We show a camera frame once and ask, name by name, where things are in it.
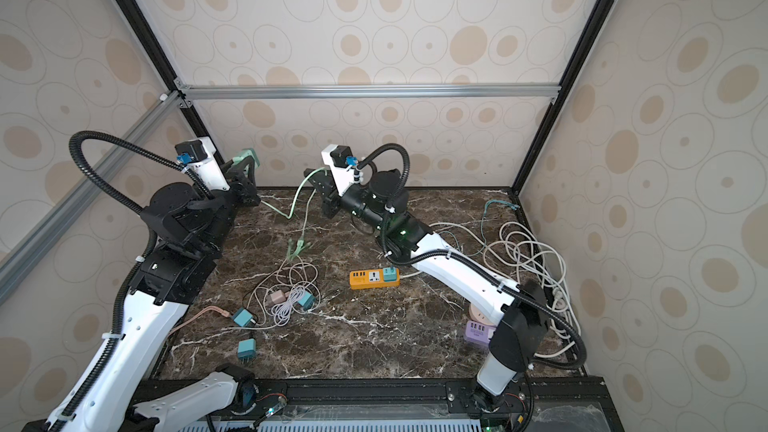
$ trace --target purple power strip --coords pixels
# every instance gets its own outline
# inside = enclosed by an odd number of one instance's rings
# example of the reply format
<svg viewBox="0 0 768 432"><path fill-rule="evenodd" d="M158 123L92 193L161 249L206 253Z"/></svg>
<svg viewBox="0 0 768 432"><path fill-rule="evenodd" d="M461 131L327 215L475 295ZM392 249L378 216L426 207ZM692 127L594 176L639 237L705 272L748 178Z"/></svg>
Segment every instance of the purple power strip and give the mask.
<svg viewBox="0 0 768 432"><path fill-rule="evenodd" d="M467 321L467 327L464 329L464 340L487 348L495 331L496 327L493 327L492 325Z"/></svg>

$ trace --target gray aluminum beam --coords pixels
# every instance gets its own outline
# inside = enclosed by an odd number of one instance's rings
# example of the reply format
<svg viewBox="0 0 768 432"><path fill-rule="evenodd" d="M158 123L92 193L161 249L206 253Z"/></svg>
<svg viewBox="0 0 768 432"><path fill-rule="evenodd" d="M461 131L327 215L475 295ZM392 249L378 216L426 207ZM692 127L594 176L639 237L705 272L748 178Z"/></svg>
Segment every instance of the gray aluminum beam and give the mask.
<svg viewBox="0 0 768 432"><path fill-rule="evenodd" d="M368 86L188 86L188 100L557 97L557 83L375 84Z"/></svg>
<svg viewBox="0 0 768 432"><path fill-rule="evenodd" d="M168 113L178 110L179 104L181 104L179 93L168 92L168 98L162 102L158 101L152 109L147 111L123 136L123 139L135 144L144 143ZM132 155L133 153L129 150L113 146L96 164L96 173L109 181L120 172ZM0 304L10 297L16 287L50 252L100 193L101 189L83 177L76 187L14 247L5 258L5 262L0 264Z"/></svg>

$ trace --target pink cable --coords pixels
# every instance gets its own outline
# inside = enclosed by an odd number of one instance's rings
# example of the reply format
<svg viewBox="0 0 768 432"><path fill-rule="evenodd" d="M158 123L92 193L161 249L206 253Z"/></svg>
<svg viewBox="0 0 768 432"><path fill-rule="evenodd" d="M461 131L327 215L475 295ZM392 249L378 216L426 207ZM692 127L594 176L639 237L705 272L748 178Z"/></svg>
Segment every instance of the pink cable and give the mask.
<svg viewBox="0 0 768 432"><path fill-rule="evenodd" d="M232 314L230 314L229 312L225 311L225 310L224 310L224 309L222 309L222 308L218 308L216 305L209 305L208 307L204 308L204 309L203 309L203 310L201 310L200 312L197 312L197 313L194 315L194 317L192 317L192 318L191 318L191 319L189 319L188 321L184 322L182 325L178 325L177 327L174 327L174 328L172 328L172 329L170 330L170 332L168 332L168 335L171 335L173 332L175 332L175 331L179 330L179 329L180 329L180 328L182 328L183 326L185 326L185 325L188 325L190 322L192 322L192 321L196 320L196 319L197 319L199 316L201 316L202 314L205 314L205 313L206 313L206 312L208 312L208 311L216 311L216 312L218 312L219 314L222 314L222 315L223 315L223 316L225 316L225 317L231 317L231 316L232 316Z"/></svg>

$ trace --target orange power strip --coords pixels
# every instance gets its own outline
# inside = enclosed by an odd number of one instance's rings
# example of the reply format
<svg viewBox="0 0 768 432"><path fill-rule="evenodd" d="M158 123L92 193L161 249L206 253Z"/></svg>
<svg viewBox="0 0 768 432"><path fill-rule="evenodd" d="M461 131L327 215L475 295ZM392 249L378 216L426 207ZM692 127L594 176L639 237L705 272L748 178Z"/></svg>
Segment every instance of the orange power strip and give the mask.
<svg viewBox="0 0 768 432"><path fill-rule="evenodd" d="M372 270L351 271L352 290L360 288L394 287L400 285L400 270L395 267L374 268Z"/></svg>

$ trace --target patterned wallpaper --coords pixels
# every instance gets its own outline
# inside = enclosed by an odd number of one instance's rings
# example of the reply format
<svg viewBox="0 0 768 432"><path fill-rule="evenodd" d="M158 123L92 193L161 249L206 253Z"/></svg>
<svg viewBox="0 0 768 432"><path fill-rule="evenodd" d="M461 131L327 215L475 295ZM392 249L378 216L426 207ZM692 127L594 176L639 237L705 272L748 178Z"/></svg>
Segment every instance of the patterned wallpaper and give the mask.
<svg viewBox="0 0 768 432"><path fill-rule="evenodd" d="M619 0L524 190L629 431L762 430L766 0Z"/></svg>
<svg viewBox="0 0 768 432"><path fill-rule="evenodd" d="M164 87L110 0L0 4L2 258L82 178L70 135L123 135ZM106 150L94 142L85 155Z"/></svg>
<svg viewBox="0 0 768 432"><path fill-rule="evenodd" d="M82 129L123 135L164 90L110 0L0 0L0 258L83 176L67 143ZM174 112L144 144L167 157L190 137ZM107 149L85 144L91 163ZM145 203L184 179L132 158L112 183ZM104 195L0 306L0 430L63 399L109 329L114 294L146 227Z"/></svg>
<svg viewBox="0 0 768 432"><path fill-rule="evenodd" d="M191 138L173 112L144 144L167 158ZM142 206L154 192L187 177L134 156L110 183ZM147 226L101 194L0 305L0 432L44 418L70 391L109 331L112 303Z"/></svg>
<svg viewBox="0 0 768 432"><path fill-rule="evenodd" d="M388 142L408 149L410 186L508 186L549 105L546 97L199 102L225 156L256 149L259 186L298 186L330 143L362 157ZM376 164L402 170L396 152Z"/></svg>
<svg viewBox="0 0 768 432"><path fill-rule="evenodd" d="M595 0L143 0L187 83L557 82Z"/></svg>
<svg viewBox="0 0 768 432"><path fill-rule="evenodd" d="M142 0L197 85L557 82L595 0ZM329 139L416 155L411 185L508 186L546 99L202 102L224 155L294 186ZM269 114L258 120L254 114ZM504 167L497 167L504 161Z"/></svg>

